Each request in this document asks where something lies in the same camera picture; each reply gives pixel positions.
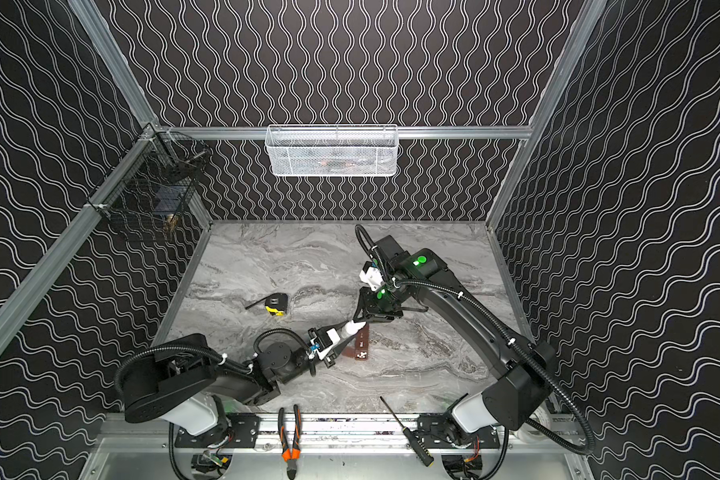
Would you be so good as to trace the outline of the brown pill organizer box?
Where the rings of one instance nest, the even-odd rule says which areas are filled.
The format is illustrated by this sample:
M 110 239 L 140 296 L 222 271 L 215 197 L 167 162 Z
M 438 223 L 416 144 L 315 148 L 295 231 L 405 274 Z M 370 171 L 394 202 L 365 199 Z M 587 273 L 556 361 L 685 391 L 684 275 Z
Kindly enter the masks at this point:
M 370 326 L 366 324 L 360 329 L 353 340 L 344 348 L 342 355 L 357 361 L 366 361 L 369 358 Z

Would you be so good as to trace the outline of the white pill bottle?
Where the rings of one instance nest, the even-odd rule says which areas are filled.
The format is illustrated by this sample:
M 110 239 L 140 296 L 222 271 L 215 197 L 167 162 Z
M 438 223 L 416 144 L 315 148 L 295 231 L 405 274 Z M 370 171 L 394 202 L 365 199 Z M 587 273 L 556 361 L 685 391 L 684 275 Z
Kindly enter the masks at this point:
M 367 325 L 366 322 L 354 322 L 354 321 L 348 321 L 344 324 L 342 327 L 342 334 L 347 337 L 352 337 L 356 335 L 358 332 L 360 332 L 363 328 L 365 328 Z

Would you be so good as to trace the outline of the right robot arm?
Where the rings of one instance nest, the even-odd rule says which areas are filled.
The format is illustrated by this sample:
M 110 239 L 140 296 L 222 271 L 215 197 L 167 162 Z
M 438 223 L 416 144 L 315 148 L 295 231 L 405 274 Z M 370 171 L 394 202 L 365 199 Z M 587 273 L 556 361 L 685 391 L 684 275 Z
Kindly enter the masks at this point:
M 596 445 L 592 426 L 554 371 L 554 349 L 533 343 L 483 305 L 430 249 L 404 250 L 391 236 L 378 241 L 357 225 L 356 238 L 368 257 L 363 267 L 365 287 L 356 317 L 368 323 L 392 322 L 413 299 L 439 315 L 476 351 L 495 381 L 453 404 L 446 414 L 450 436 L 472 435 L 493 425 L 506 432 L 528 425 L 564 449 L 588 455 Z M 579 423 L 583 444 L 574 444 L 533 419 L 534 412 L 555 394 Z

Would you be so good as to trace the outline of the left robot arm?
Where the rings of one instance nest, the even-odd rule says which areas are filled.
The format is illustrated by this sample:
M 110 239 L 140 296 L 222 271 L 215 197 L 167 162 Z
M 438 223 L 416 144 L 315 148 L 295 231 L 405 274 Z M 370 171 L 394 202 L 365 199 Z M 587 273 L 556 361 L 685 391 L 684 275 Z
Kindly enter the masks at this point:
M 282 385 L 305 373 L 314 376 L 320 362 L 331 367 L 365 326 L 349 321 L 311 329 L 306 339 L 290 329 L 271 329 L 255 338 L 254 355 L 244 362 L 210 348 L 204 335 L 191 334 L 127 358 L 114 388 L 127 422 L 161 419 L 201 436 L 227 426 L 224 397 L 253 406 L 270 401 Z

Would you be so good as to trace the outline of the yellow black tape measure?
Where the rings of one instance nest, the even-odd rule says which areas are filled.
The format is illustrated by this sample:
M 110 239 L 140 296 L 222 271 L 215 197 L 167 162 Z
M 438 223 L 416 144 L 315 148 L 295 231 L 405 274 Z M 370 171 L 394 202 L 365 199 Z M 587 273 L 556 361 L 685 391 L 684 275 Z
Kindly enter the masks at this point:
M 250 310 L 260 304 L 271 316 L 285 316 L 289 309 L 289 296 L 283 292 L 272 293 L 246 305 L 244 309 Z

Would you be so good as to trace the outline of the black screwdriver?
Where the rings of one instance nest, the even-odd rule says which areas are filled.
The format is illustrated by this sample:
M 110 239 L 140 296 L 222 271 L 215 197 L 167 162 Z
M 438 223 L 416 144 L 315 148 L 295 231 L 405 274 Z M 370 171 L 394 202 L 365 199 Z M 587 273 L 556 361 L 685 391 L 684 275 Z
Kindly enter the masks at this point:
M 384 399 L 383 396 L 379 396 L 379 399 L 400 426 L 403 436 L 408 441 L 409 446 L 411 447 L 412 451 L 415 453 L 419 461 L 425 467 L 430 467 L 434 463 L 434 457 L 426 448 L 423 441 L 417 436 L 417 434 L 413 430 L 403 424 L 402 420 L 393 411 L 392 407 L 388 404 L 388 402 Z

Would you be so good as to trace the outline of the clear tape roll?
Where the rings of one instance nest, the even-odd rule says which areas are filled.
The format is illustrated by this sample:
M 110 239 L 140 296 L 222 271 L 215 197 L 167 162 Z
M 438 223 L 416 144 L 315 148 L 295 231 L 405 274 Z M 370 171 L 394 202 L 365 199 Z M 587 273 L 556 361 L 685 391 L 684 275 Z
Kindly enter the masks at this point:
M 528 444 L 546 440 L 547 436 L 540 432 L 537 427 L 532 426 L 531 421 L 535 421 L 548 429 L 552 427 L 550 412 L 545 407 L 539 407 L 518 430 L 513 432 L 514 437 Z

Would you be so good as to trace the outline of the orange handled pliers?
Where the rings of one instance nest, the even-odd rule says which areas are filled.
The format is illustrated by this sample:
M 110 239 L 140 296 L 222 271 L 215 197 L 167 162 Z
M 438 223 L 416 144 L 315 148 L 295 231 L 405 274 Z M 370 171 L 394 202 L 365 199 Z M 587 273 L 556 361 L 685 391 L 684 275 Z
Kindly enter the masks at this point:
M 286 464 L 289 480 L 295 480 L 298 473 L 298 459 L 301 455 L 302 414 L 298 404 L 293 406 L 294 432 L 292 439 L 288 437 L 286 413 L 284 408 L 278 411 L 277 428 L 281 445 L 281 457 Z

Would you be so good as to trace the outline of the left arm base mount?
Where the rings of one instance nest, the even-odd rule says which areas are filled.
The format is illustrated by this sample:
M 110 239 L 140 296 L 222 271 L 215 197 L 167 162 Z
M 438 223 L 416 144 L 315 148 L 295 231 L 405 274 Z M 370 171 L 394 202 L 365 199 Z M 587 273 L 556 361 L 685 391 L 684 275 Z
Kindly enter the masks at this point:
M 173 441 L 176 448 L 253 448 L 259 436 L 261 418 L 253 413 L 228 414 L 222 423 L 206 433 L 192 436 L 180 428 Z

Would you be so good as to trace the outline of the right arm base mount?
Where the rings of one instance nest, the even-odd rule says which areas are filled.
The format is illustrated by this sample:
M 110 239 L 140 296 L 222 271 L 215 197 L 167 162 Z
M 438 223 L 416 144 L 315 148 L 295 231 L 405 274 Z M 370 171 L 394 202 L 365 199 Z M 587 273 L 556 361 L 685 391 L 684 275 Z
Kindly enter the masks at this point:
M 497 430 L 484 427 L 477 432 L 468 433 L 461 429 L 445 414 L 421 414 L 416 420 L 415 432 L 427 448 L 435 449 L 498 449 L 500 440 Z

